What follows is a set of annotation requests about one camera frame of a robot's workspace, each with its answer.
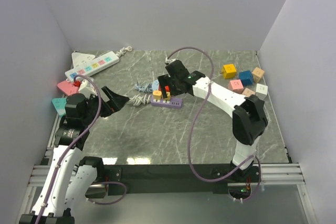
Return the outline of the orange plug adapter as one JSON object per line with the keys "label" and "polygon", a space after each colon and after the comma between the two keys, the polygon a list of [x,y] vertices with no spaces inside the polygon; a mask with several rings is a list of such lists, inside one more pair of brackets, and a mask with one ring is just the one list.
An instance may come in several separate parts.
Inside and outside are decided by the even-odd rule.
{"label": "orange plug adapter", "polygon": [[166,92],[166,98],[163,97],[164,101],[169,101],[171,99],[170,92]]}
{"label": "orange plug adapter", "polygon": [[162,91],[154,90],[152,93],[153,101],[159,102],[162,99]]}

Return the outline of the purple power strip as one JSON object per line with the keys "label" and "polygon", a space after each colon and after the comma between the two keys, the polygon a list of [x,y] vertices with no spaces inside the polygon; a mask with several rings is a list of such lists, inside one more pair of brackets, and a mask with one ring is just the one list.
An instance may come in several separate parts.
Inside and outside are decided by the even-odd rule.
{"label": "purple power strip", "polygon": [[158,100],[154,96],[151,96],[150,105],[161,107],[161,108],[170,108],[170,109],[181,109],[183,102],[181,98],[171,97],[169,100]]}

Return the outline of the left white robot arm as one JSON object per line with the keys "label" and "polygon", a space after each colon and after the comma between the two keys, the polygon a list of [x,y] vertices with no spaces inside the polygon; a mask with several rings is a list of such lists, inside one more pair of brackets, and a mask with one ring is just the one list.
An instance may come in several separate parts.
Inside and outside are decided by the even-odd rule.
{"label": "left white robot arm", "polygon": [[65,115],[55,133],[52,161],[43,189],[32,210],[19,223],[74,223],[75,212],[91,184],[106,184],[104,163],[100,157],[81,156],[89,129],[98,117],[120,111],[129,98],[103,87],[108,101],[100,95],[86,98],[75,93],[66,99]]}

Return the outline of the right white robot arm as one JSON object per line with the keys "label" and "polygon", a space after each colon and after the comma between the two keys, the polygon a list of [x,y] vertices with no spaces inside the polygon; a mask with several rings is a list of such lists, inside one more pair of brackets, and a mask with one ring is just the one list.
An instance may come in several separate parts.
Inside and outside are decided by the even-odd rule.
{"label": "right white robot arm", "polygon": [[189,164],[192,173],[209,183],[230,176],[235,181],[243,181],[249,175],[249,169],[256,158],[257,143],[268,125],[264,101],[256,95],[246,97],[230,91],[199,71],[189,72],[178,59],[167,59],[165,68],[167,74],[158,77],[164,98],[167,97],[165,87],[169,87],[173,96],[188,93],[202,98],[204,104],[210,102],[232,118],[233,135],[237,143],[230,172],[219,178],[207,179],[197,173],[193,164]]}

